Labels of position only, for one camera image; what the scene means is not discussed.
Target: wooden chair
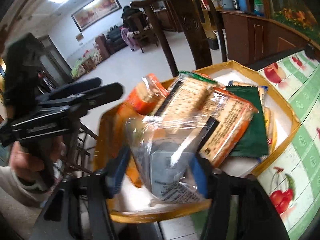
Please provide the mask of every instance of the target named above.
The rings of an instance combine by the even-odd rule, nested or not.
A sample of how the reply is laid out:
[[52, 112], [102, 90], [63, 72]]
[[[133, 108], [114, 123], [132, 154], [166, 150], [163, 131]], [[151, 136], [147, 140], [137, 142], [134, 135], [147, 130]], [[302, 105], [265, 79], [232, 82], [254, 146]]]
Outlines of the wooden chair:
[[[149, 27], [149, 24], [147, 23], [142, 12], [130, 15], [125, 19], [125, 21], [131, 30], [138, 28], [139, 33], [133, 32], [133, 35], [139, 44], [142, 53], [144, 53], [143, 48], [148, 44], [156, 44], [156, 46], [158, 46], [158, 38], [154, 31]], [[143, 28], [142, 23], [145, 23], [147, 28]]]
[[[167, 38], [162, 31], [158, 19], [154, 14], [151, 4], [162, 0], [144, 0], [133, 1], [130, 3], [132, 8], [143, 8], [146, 12], [153, 30], [155, 31], [158, 39], [161, 43], [164, 54], [167, 58], [173, 76], [178, 74], [177, 65], [172, 55], [172, 51], [168, 44]], [[212, 65], [211, 53], [209, 43], [207, 42], [203, 27], [201, 25], [199, 16], [196, 12], [196, 7], [192, 0], [168, 0], [173, 5], [178, 19], [182, 26], [183, 32], [187, 38], [191, 52], [196, 63], [196, 68], [203, 68]], [[222, 23], [220, 22], [217, 11], [211, 0], [206, 0], [209, 4], [213, 19], [217, 26], [219, 34], [221, 53], [223, 62], [227, 61], [226, 45], [224, 42], [224, 36], [222, 32]]]

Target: picture frame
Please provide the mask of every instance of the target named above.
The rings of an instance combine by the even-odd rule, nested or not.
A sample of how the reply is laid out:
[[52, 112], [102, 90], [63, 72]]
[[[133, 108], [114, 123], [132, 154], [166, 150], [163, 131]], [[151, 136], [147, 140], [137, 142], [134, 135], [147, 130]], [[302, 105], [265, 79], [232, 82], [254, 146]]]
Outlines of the picture frame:
[[102, 18], [121, 9], [118, 0], [93, 0], [72, 15], [72, 19], [80, 32]]

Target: dark green packet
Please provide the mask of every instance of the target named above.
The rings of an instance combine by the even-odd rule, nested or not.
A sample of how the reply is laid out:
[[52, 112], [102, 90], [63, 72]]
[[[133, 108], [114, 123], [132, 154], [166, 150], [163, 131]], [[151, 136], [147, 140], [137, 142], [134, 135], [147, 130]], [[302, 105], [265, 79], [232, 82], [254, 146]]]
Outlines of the dark green packet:
[[259, 111], [229, 156], [259, 158], [268, 155], [265, 120], [257, 87], [226, 86], [226, 90], [251, 102]]

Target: human hand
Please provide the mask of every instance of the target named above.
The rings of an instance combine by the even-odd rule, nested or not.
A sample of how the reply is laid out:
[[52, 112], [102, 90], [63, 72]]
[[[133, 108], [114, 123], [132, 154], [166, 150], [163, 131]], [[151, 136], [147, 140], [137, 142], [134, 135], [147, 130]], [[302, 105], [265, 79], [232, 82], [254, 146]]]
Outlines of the human hand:
[[[64, 147], [62, 136], [53, 139], [52, 147], [48, 153], [52, 162], [55, 163], [59, 159]], [[30, 153], [23, 152], [20, 143], [16, 141], [11, 149], [9, 166], [19, 178], [34, 182], [34, 173], [44, 169], [44, 162]]]

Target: person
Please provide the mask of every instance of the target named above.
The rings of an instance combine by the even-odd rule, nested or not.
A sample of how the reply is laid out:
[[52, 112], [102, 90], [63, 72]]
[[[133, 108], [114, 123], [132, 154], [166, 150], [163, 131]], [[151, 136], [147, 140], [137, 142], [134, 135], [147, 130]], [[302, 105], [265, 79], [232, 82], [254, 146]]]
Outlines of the person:
[[[131, 27], [129, 27], [127, 18], [132, 14], [139, 13], [139, 12], [141, 12], [139, 9], [133, 9], [130, 6], [124, 6], [123, 14], [121, 15], [123, 27], [128, 28], [131, 32], [138, 31], [138, 27], [135, 25], [134, 22], [132, 22], [130, 24]], [[143, 16], [143, 18], [140, 19], [140, 22], [143, 28], [145, 28], [148, 25], [146, 21], [146, 16]]]
[[[52, 141], [48, 154], [56, 162], [65, 145], [62, 136], [55, 137]], [[41, 212], [40, 204], [48, 198], [48, 193], [33, 189], [35, 172], [43, 168], [44, 163], [26, 153], [18, 141], [12, 145], [9, 166], [0, 167], [1, 239], [29, 239]]]

